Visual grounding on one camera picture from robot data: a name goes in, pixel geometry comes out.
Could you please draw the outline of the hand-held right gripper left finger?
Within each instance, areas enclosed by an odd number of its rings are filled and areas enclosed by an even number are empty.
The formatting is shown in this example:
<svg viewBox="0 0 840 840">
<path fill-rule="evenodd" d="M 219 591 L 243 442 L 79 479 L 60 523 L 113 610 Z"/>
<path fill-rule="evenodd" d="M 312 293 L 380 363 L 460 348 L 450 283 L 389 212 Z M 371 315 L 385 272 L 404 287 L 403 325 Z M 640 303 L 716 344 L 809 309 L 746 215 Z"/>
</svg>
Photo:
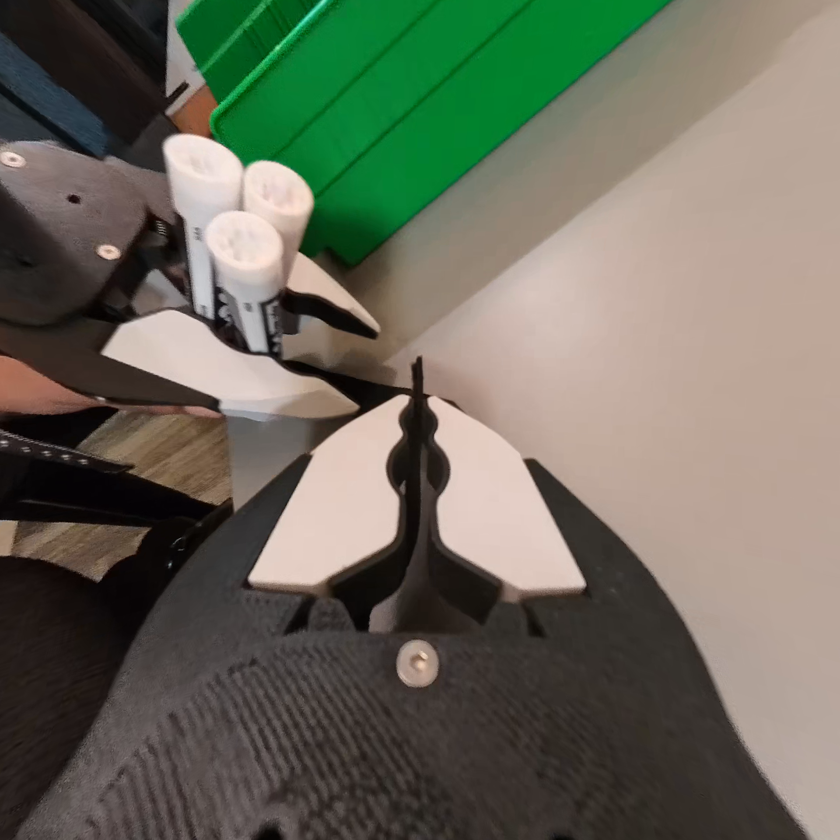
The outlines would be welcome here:
<svg viewBox="0 0 840 840">
<path fill-rule="evenodd" d="M 308 457 L 248 583 L 331 597 L 358 629 L 403 583 L 417 539 L 414 400 L 400 394 Z"/>
</svg>

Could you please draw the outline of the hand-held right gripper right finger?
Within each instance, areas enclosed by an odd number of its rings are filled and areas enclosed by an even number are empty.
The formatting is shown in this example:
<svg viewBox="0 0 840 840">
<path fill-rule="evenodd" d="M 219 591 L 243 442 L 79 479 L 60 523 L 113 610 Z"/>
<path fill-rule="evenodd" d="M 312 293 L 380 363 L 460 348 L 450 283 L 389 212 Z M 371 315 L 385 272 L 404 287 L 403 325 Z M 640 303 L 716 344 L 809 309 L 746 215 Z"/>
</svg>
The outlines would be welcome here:
<svg viewBox="0 0 840 840">
<path fill-rule="evenodd" d="M 478 626 L 501 604 L 583 594 L 583 573 L 520 453 L 440 397 L 423 399 L 422 418 L 432 592 Z"/>
</svg>

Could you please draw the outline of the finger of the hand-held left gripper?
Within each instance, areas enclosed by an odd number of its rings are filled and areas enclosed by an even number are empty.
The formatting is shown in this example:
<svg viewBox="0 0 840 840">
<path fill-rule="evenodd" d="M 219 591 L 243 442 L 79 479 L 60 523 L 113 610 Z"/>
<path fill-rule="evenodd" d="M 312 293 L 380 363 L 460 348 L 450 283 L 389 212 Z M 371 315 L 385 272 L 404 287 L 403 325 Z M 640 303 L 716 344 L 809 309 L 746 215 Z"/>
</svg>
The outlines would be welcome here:
<svg viewBox="0 0 840 840">
<path fill-rule="evenodd" d="M 338 281 L 299 254 L 282 291 L 283 333 L 298 334 L 304 319 L 369 340 L 381 333 L 379 323 Z"/>
<path fill-rule="evenodd" d="M 183 311 L 157 311 L 118 326 L 101 355 L 211 396 L 227 417 L 317 421 L 359 410 L 323 379 L 293 373 L 267 355 L 235 350 Z"/>
</svg>

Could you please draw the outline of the black dry erase marker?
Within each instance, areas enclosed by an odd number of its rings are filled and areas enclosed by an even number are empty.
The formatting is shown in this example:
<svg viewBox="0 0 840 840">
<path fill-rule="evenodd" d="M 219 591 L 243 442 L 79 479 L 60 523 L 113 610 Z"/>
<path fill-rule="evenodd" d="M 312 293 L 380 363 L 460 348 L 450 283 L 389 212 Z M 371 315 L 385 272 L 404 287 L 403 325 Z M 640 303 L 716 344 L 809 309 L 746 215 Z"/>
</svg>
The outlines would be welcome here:
<svg viewBox="0 0 840 840">
<path fill-rule="evenodd" d="M 205 234 L 216 216 L 241 209 L 244 166 L 222 144 L 191 133 L 168 137 L 162 152 L 171 202 L 184 230 L 192 307 L 213 321 L 214 268 Z"/>
<path fill-rule="evenodd" d="M 237 345 L 252 354 L 277 358 L 285 283 L 278 232 L 256 214 L 227 211 L 207 226 L 206 244 L 220 289 L 222 316 L 235 331 Z"/>
</svg>

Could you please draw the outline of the red dry erase marker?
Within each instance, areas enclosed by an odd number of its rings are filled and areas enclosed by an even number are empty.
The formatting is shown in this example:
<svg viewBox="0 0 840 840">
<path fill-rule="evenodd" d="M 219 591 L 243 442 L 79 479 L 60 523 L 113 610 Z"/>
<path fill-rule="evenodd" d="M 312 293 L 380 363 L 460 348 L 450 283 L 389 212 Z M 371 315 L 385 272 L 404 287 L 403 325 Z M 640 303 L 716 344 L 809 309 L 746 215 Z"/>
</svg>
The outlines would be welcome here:
<svg viewBox="0 0 840 840">
<path fill-rule="evenodd" d="M 245 168 L 243 206 L 277 231 L 283 245 L 284 270 L 291 273 L 314 208 L 310 186 L 283 164 L 255 161 Z"/>
</svg>

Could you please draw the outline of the light grey desk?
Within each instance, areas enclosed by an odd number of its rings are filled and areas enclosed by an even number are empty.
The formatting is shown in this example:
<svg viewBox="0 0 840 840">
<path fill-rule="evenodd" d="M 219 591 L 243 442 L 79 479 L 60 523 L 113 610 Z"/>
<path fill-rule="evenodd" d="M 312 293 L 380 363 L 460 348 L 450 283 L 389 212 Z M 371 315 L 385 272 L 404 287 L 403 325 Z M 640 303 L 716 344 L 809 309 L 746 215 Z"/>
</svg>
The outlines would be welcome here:
<svg viewBox="0 0 840 840">
<path fill-rule="evenodd" d="M 292 358 L 427 389 L 646 563 L 838 838 L 838 2 L 673 2 L 355 269 Z"/>
</svg>

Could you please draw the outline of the person's left hand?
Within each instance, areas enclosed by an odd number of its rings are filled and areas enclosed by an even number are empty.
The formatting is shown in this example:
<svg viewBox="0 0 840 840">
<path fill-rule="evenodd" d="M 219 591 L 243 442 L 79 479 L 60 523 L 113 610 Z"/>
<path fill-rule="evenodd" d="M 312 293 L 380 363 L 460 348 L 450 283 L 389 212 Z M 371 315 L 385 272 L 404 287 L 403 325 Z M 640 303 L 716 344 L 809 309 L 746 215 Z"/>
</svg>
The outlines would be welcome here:
<svg viewBox="0 0 840 840">
<path fill-rule="evenodd" d="M 222 417 L 220 413 L 199 406 L 126 406 L 106 402 L 98 397 L 73 392 L 18 360 L 1 357 L 2 415 L 67 415 L 97 407 L 151 415 Z"/>
</svg>

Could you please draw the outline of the green plastic bin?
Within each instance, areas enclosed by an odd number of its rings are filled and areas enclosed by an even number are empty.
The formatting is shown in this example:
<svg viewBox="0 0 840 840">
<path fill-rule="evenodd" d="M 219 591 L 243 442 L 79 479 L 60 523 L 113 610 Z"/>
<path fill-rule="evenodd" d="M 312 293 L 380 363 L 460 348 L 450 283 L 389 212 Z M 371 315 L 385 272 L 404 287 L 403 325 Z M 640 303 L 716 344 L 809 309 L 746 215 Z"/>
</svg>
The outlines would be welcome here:
<svg viewBox="0 0 840 840">
<path fill-rule="evenodd" d="M 300 25 L 319 21 L 344 2 L 198 1 L 177 19 L 176 29 L 219 106 Z"/>
<path fill-rule="evenodd" d="M 667 5 L 322 2 L 216 108 L 314 195 L 301 250 L 357 266 Z"/>
</svg>

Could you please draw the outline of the black knit sleeve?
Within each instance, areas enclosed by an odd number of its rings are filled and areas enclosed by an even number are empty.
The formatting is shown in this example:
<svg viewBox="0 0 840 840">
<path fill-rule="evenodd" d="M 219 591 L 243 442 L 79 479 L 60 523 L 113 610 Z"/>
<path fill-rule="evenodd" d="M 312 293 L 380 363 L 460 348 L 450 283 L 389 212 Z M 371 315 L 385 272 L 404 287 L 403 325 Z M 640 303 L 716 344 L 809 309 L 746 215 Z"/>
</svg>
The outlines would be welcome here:
<svg viewBox="0 0 840 840">
<path fill-rule="evenodd" d="M 14 838 L 76 751 L 173 573 L 138 554 L 100 581 L 2 558 L 1 838 Z"/>
</svg>

